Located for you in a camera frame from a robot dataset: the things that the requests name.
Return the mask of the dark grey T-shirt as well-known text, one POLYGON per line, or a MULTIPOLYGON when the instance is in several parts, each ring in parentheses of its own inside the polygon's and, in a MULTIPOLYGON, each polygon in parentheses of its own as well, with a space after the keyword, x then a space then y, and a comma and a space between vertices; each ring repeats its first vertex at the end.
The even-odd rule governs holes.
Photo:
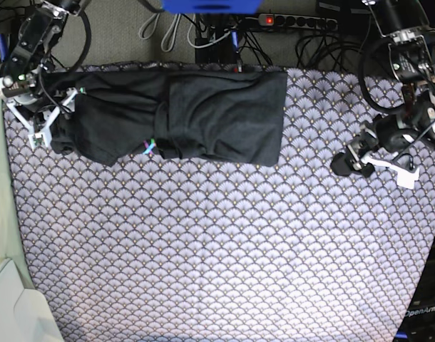
POLYGON ((155 143, 162 158, 273 166, 284 129, 283 72, 76 73, 75 110, 52 127, 52 150, 111 166, 155 143))

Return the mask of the black OpenArm case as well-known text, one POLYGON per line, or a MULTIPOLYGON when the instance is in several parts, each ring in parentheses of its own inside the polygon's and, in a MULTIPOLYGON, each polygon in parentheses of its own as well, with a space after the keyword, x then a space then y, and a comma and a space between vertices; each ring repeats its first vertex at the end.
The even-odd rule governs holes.
POLYGON ((435 237, 395 341, 435 341, 435 237))

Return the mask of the black power strip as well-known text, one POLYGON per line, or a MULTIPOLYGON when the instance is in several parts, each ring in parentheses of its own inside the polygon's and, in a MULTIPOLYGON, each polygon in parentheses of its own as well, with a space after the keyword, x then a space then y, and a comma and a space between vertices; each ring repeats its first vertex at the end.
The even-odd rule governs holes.
POLYGON ((324 29, 337 31, 338 22, 335 19, 326 19, 314 16, 294 16, 284 14, 259 14, 259 25, 283 29, 324 29))

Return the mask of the fan-patterned tablecloth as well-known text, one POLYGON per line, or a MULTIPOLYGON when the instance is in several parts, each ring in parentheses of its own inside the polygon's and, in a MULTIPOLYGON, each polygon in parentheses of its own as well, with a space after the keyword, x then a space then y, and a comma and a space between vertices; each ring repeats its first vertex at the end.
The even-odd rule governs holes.
POLYGON ((274 167, 32 149, 4 114, 24 256, 66 341, 391 341, 435 237, 414 189, 329 164, 374 111, 352 74, 291 68, 274 167))

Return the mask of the blue box overhead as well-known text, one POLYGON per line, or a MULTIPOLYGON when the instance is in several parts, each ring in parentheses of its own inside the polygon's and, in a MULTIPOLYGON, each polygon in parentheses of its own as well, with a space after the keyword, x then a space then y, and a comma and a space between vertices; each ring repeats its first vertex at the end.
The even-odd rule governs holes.
POLYGON ((253 14, 261 0, 163 0, 172 14, 253 14))

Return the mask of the white plastic bin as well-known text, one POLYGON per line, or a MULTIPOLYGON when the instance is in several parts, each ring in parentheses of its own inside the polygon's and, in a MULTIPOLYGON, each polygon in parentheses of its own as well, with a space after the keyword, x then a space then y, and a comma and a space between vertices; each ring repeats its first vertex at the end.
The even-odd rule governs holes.
POLYGON ((11 259, 0 265, 0 341, 62 341, 45 296, 27 289, 11 259))

